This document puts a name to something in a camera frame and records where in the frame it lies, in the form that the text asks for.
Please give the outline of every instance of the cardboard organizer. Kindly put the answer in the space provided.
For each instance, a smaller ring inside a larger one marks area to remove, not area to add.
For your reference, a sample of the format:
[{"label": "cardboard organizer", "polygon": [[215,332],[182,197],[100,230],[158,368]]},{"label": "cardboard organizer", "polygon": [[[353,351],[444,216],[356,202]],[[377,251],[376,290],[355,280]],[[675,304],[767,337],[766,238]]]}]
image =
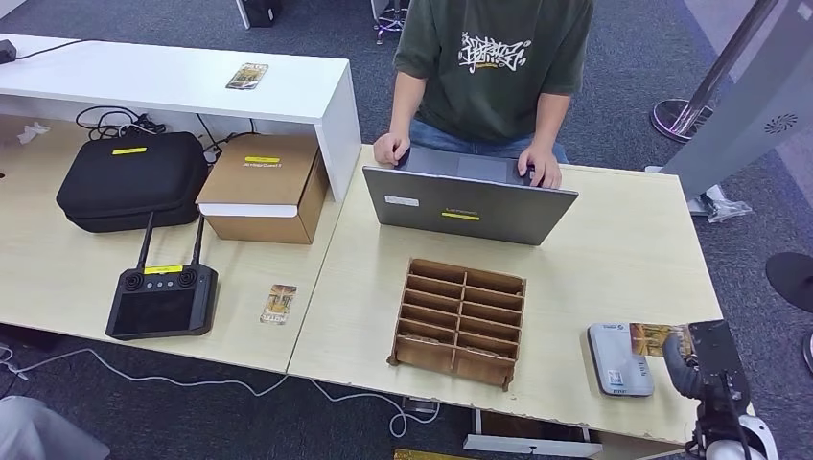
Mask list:
[{"label": "cardboard organizer", "polygon": [[523,278],[412,259],[387,362],[508,391],[519,358],[524,295]]}]

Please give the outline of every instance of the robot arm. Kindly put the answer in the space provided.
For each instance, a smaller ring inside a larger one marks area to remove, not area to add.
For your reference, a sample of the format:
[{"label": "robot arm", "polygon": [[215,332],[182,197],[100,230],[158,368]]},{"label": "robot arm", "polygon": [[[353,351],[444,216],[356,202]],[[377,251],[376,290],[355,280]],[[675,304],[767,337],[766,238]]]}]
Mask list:
[{"label": "robot arm", "polygon": [[700,401],[686,454],[708,460],[778,460],[768,426],[746,413],[750,390],[728,323],[692,323],[689,335],[694,355],[688,358],[681,355],[677,335],[663,344],[663,358],[675,389]]}]

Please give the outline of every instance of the white cable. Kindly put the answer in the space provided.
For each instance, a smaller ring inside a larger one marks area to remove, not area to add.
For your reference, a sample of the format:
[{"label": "white cable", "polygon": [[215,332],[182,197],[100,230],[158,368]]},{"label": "white cable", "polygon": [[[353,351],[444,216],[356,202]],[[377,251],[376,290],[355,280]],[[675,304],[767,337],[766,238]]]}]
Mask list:
[{"label": "white cable", "polygon": [[[414,415],[405,413],[404,410],[396,402],[392,401],[391,399],[389,399],[386,396],[382,396],[382,395],[379,395],[379,394],[376,394],[376,393],[356,393],[355,395],[347,395],[347,396],[342,396],[342,397],[339,397],[339,398],[334,398],[334,397],[330,396],[328,394],[328,392],[325,391],[321,386],[319,386],[318,383],[316,383],[312,379],[308,379],[308,380],[310,380],[311,383],[319,391],[321,391],[322,394],[325,395],[325,398],[327,398],[331,403],[338,403],[338,402],[341,402],[341,401],[344,401],[344,400],[350,400],[350,399],[353,399],[353,398],[368,397],[368,398],[378,398],[380,400],[384,400],[384,401],[392,404],[392,406],[395,407],[395,409],[398,411],[398,413],[393,415],[392,418],[389,419],[389,433],[392,434],[396,438],[403,438],[404,435],[407,434],[407,419],[411,419],[411,420],[414,420],[415,422],[417,422],[419,424],[425,425],[425,424],[430,424],[430,423],[434,422],[434,419],[437,418],[437,414],[440,413],[440,402],[437,404],[437,409],[435,409],[434,414],[431,417],[429,417],[428,419],[423,420],[423,419],[419,419],[419,418],[415,417]],[[404,420],[404,429],[402,429],[400,433],[396,433],[395,428],[393,428],[393,425],[395,424],[395,421],[398,420],[399,418]]]},{"label": "white cable", "polygon": [[[32,365],[30,365],[28,367],[24,367],[22,369],[17,369],[13,364],[11,364],[9,362],[12,359],[12,357],[14,356],[14,351],[12,351],[11,348],[4,347],[4,346],[0,345],[0,350],[9,352],[9,357],[0,359],[0,364],[5,365],[9,369],[9,371],[12,374],[14,374],[15,376],[22,375],[23,373],[34,370],[39,366],[48,364],[49,362],[54,362],[54,361],[59,360],[59,359],[63,359],[65,357],[72,357],[73,355],[78,355],[80,353],[89,353],[89,354],[93,355],[104,367],[109,369],[110,372],[118,375],[119,377],[123,377],[123,378],[125,378],[127,380],[130,380],[130,381],[161,380],[161,381],[166,381],[168,383],[171,383],[173,385],[183,386],[183,387],[201,386],[201,385],[223,385],[223,384],[227,384],[227,383],[234,383],[234,384],[238,384],[238,385],[242,386],[246,390],[250,391],[252,395],[254,395],[254,396],[258,397],[258,398],[270,393],[271,391],[273,391],[275,389],[277,389],[277,387],[280,386],[288,378],[288,376],[285,375],[281,379],[279,379],[279,381],[277,381],[276,383],[271,385],[268,389],[263,390],[263,391],[258,393],[256,391],[254,391],[254,388],[252,388],[247,383],[245,383],[243,381],[240,381],[240,380],[203,380],[203,381],[193,381],[193,382],[184,383],[184,382],[180,382],[180,381],[173,380],[173,379],[170,379],[168,377],[163,377],[163,376],[133,377],[133,376],[130,376],[128,374],[125,374],[124,372],[122,372],[122,371],[116,369],[115,367],[113,367],[112,365],[108,364],[107,361],[105,361],[101,356],[99,356],[98,353],[96,353],[96,351],[94,351],[94,350],[92,350],[90,348],[82,348],[80,350],[69,352],[69,353],[66,353],[64,355],[49,357],[48,359],[45,359],[44,361],[40,361],[37,364],[32,364]],[[431,417],[429,417],[428,419],[424,420],[424,419],[419,419],[419,418],[415,417],[414,415],[405,413],[404,410],[397,403],[395,403],[394,401],[392,401],[391,399],[389,399],[389,398],[387,398],[385,396],[382,396],[382,395],[379,395],[379,394],[376,394],[376,393],[357,393],[357,394],[354,394],[354,395],[347,395],[347,396],[342,396],[342,397],[339,397],[339,398],[334,398],[334,397],[330,396],[328,394],[328,392],[325,391],[321,386],[319,386],[318,383],[316,383],[312,379],[308,379],[308,380],[310,380],[311,383],[331,403],[339,403],[339,402],[350,400],[350,399],[353,399],[353,398],[378,398],[380,400],[384,400],[384,401],[392,404],[392,406],[395,407],[395,410],[397,410],[398,413],[393,415],[392,418],[389,419],[389,432],[390,432],[390,434],[392,434],[396,438],[402,438],[402,437],[404,437],[404,435],[407,434],[407,419],[414,420],[415,422],[417,422],[419,424],[422,424],[422,425],[426,425],[426,424],[430,424],[430,423],[434,422],[434,420],[437,418],[437,415],[440,413],[440,402],[437,403],[437,409],[435,409],[434,414]],[[395,425],[395,421],[398,420],[398,419],[402,419],[404,421],[404,428],[401,431],[396,433],[394,425]]]},{"label": "white cable", "polygon": [[20,374],[20,373],[23,373],[23,372],[28,372],[28,371],[31,371],[33,369],[36,369],[37,367],[39,367],[39,366],[41,366],[43,364],[48,364],[49,362],[53,362],[53,361],[56,361],[58,359],[62,359],[64,357],[71,357],[73,355],[78,355],[79,353],[85,353],[85,352],[90,353],[91,355],[96,357],[96,359],[98,359],[99,362],[104,367],[109,369],[114,374],[116,374],[116,375],[118,375],[120,377],[124,377],[125,379],[130,380],[130,381],[162,380],[162,381],[167,381],[167,382],[169,382],[169,383],[171,383],[173,385],[184,386],[184,387],[201,386],[201,385],[223,385],[223,384],[227,384],[227,383],[234,383],[234,384],[238,384],[238,385],[242,386],[246,390],[250,391],[252,395],[254,395],[254,396],[258,397],[258,398],[261,397],[261,396],[264,396],[265,394],[267,394],[267,393],[269,393],[269,392],[271,392],[273,390],[275,390],[279,385],[282,384],[282,382],[284,382],[288,378],[288,376],[283,376],[281,379],[279,379],[279,381],[274,383],[270,388],[257,393],[256,391],[254,391],[254,388],[249,386],[247,383],[239,381],[239,380],[204,380],[204,381],[193,381],[193,382],[190,382],[190,383],[184,383],[184,382],[173,380],[173,379],[170,379],[168,377],[163,377],[163,376],[133,377],[133,376],[125,374],[124,372],[122,372],[122,371],[116,369],[115,367],[111,366],[110,364],[107,363],[107,361],[105,361],[101,356],[99,356],[98,353],[96,353],[95,351],[93,351],[93,350],[91,350],[89,348],[82,348],[81,350],[76,350],[74,352],[66,353],[64,355],[49,357],[48,359],[45,359],[44,361],[38,362],[37,364],[33,364],[31,366],[28,366],[28,367],[24,367],[22,369],[17,369],[13,365],[9,364],[6,361],[0,361],[0,364],[5,364],[6,367],[9,368],[9,371],[11,371],[13,374],[17,375],[17,374]]},{"label": "white cable", "polygon": [[12,358],[14,357],[14,351],[11,348],[0,345],[0,350],[3,350],[4,352],[9,352],[9,357],[0,359],[0,364],[6,364],[7,362],[11,361]]}]

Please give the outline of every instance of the black round stool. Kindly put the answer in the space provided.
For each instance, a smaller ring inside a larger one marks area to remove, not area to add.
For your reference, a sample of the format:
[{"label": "black round stool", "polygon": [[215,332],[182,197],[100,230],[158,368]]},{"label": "black round stool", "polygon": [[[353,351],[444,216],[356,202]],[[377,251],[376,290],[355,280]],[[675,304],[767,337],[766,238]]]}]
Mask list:
[{"label": "black round stool", "polygon": [[[768,259],[765,274],[771,286],[789,304],[813,313],[813,257],[795,252],[781,252]],[[807,367],[813,372],[813,333],[802,341]]]}]

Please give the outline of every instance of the yellow tag on case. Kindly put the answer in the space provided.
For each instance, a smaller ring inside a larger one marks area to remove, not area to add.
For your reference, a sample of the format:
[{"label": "yellow tag on case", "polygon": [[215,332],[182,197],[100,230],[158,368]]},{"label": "yellow tag on case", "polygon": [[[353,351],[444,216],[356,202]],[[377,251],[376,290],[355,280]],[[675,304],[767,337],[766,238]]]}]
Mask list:
[{"label": "yellow tag on case", "polygon": [[144,269],[145,275],[154,275],[155,273],[178,273],[183,271],[183,265],[158,265],[148,266]]},{"label": "yellow tag on case", "polygon": [[128,153],[144,153],[147,151],[146,147],[135,147],[133,149],[116,149],[113,151],[114,155],[127,155]]}]

